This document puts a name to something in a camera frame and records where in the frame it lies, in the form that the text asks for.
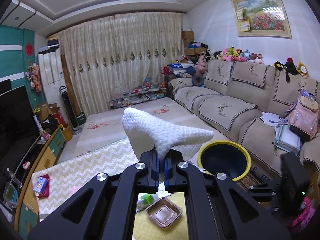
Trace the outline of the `white knitted cloth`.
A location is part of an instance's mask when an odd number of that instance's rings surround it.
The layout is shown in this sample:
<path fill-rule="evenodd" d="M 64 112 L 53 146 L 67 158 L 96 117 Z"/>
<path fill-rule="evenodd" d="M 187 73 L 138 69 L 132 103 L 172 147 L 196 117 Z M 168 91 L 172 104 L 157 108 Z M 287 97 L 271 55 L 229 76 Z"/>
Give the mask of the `white knitted cloth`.
<path fill-rule="evenodd" d="M 125 109 L 121 123 L 137 158 L 155 149 L 163 161 L 173 149 L 188 161 L 214 136 L 213 131 L 176 125 L 131 107 Z"/>

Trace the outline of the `black yellow-rimmed trash bin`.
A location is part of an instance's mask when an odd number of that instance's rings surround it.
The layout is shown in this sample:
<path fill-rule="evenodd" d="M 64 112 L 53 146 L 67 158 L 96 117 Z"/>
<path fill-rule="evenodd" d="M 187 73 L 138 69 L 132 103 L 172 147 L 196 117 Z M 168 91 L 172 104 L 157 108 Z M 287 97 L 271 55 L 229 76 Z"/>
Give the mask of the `black yellow-rimmed trash bin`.
<path fill-rule="evenodd" d="M 251 168 L 248 151 L 233 141 L 212 141 L 201 147 L 197 164 L 208 174 L 225 173 L 233 181 L 244 178 Z"/>

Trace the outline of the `brown plastic tray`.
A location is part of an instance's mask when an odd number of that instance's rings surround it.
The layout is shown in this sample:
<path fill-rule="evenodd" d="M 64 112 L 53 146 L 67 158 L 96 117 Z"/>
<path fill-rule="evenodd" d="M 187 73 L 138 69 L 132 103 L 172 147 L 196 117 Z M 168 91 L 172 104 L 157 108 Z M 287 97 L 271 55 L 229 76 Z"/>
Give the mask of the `brown plastic tray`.
<path fill-rule="evenodd" d="M 147 207 L 145 213 L 159 228 L 167 228 L 180 218 L 183 211 L 169 198 L 162 197 Z"/>

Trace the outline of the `stack of papers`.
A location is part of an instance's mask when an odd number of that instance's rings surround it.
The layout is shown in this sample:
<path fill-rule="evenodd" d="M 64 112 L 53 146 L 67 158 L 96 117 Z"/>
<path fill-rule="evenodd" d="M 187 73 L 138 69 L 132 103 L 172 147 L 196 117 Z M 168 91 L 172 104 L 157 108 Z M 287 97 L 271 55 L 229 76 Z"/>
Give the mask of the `stack of papers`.
<path fill-rule="evenodd" d="M 273 113 L 262 113 L 260 119 L 265 125 L 271 126 L 275 131 L 274 146 L 285 152 L 293 152 L 298 155 L 300 152 L 302 142 L 300 137 L 292 132 L 289 127 L 287 119 L 280 118 L 279 115 Z"/>

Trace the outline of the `chevron patterned mat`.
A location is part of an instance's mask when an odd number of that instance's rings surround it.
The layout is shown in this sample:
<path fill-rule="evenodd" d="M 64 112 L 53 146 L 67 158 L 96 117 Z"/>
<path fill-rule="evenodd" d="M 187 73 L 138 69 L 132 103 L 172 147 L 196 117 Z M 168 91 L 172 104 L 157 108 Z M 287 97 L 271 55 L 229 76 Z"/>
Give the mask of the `chevron patterned mat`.
<path fill-rule="evenodd" d="M 39 215 L 49 215 L 63 204 L 80 187 L 95 175 L 105 172 L 109 176 L 120 174 L 128 166 L 138 162 L 127 138 L 109 144 L 98 150 L 56 164 L 50 168 L 33 173 L 35 184 L 40 176 L 48 175 L 49 196 L 37 198 Z"/>

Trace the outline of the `pink backpack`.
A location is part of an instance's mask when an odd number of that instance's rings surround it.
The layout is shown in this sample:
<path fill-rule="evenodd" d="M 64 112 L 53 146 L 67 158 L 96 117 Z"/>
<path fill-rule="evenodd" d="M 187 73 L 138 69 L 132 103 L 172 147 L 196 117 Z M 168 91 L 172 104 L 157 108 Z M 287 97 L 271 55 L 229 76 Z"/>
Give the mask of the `pink backpack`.
<path fill-rule="evenodd" d="M 319 104 L 313 94 L 301 90 L 297 102 L 288 111 L 289 129 L 304 141 L 318 132 Z"/>

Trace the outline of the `pink floral floor mat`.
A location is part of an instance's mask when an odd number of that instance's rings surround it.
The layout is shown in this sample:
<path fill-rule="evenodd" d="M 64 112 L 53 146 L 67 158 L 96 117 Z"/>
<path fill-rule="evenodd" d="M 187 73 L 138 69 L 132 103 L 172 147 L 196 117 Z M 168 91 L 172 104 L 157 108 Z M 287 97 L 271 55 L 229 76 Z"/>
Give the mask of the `pink floral floor mat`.
<path fill-rule="evenodd" d="M 177 132 L 172 125 L 206 129 L 206 124 L 198 116 L 191 113 L 170 98 L 157 99 L 90 115 L 81 132 L 74 156 L 79 157 L 126 137 L 133 142 L 135 137 L 143 140 L 147 129 L 156 129 L 174 136 Z"/>

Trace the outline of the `beige fabric sofa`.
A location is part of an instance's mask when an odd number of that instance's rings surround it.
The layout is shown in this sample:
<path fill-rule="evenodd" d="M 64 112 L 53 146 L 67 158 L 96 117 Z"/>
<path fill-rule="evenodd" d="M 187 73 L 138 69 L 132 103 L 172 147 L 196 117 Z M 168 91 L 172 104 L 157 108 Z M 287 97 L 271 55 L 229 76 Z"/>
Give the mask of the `beige fabric sofa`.
<path fill-rule="evenodd" d="M 319 100 L 319 81 L 297 75 L 286 82 L 284 72 L 250 62 L 212 60 L 202 87 L 190 78 L 175 78 L 168 86 L 172 99 L 248 150 L 262 180 L 281 175 L 285 153 L 274 145 L 276 132 L 261 120 L 263 113 L 284 118 L 303 89 Z"/>

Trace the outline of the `black tower fan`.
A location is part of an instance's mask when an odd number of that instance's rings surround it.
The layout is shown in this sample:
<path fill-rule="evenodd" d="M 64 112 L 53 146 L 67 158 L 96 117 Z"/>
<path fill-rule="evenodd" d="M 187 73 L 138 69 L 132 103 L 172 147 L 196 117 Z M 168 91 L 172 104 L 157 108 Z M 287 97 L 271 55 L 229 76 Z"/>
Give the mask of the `black tower fan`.
<path fill-rule="evenodd" d="M 71 123 L 72 135 L 76 135 L 82 132 L 82 128 L 80 127 L 78 120 L 76 118 L 76 114 L 73 111 L 71 101 L 69 99 L 68 90 L 66 86 L 60 86 L 59 92 L 65 106 L 65 111 Z"/>

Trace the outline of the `black flat television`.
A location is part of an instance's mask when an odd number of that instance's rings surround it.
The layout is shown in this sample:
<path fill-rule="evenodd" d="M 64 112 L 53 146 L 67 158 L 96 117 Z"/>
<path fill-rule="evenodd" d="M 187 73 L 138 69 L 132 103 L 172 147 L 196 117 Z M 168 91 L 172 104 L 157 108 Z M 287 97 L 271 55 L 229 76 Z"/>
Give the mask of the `black flat television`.
<path fill-rule="evenodd" d="M 20 86 L 1 94 L 1 183 L 11 180 L 7 168 L 24 181 L 23 164 L 37 158 L 41 146 L 27 89 Z"/>

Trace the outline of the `low toy shelf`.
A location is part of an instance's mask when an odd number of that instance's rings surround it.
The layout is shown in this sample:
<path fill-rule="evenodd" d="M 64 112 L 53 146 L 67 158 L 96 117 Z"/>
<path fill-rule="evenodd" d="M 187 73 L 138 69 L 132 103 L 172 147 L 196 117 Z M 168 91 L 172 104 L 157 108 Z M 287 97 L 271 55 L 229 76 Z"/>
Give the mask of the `low toy shelf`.
<path fill-rule="evenodd" d="M 159 87 L 157 89 L 142 90 L 138 93 L 127 94 L 122 98 L 117 98 L 109 101 L 110 109 L 119 109 L 161 99 L 166 97 L 166 91 L 166 88 Z"/>

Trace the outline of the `beige patterned curtain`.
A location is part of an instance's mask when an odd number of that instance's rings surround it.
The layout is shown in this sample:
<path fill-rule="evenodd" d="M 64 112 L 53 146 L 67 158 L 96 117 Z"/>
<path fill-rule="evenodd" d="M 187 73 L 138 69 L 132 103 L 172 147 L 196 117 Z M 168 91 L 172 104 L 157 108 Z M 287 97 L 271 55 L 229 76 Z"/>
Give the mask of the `beige patterned curtain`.
<path fill-rule="evenodd" d="M 62 55 L 80 109 L 108 111 L 112 99 L 146 79 L 163 82 L 165 65 L 180 59 L 183 15 L 138 12 L 108 16 L 59 32 Z"/>

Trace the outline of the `framed flower painting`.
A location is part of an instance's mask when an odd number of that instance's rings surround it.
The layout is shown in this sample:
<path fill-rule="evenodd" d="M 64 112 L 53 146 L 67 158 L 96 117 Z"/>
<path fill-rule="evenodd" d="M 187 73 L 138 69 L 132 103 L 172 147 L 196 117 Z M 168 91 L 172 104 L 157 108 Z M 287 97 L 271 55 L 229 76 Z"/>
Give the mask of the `framed flower painting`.
<path fill-rule="evenodd" d="M 291 38 L 282 0 L 231 0 L 239 37 Z"/>

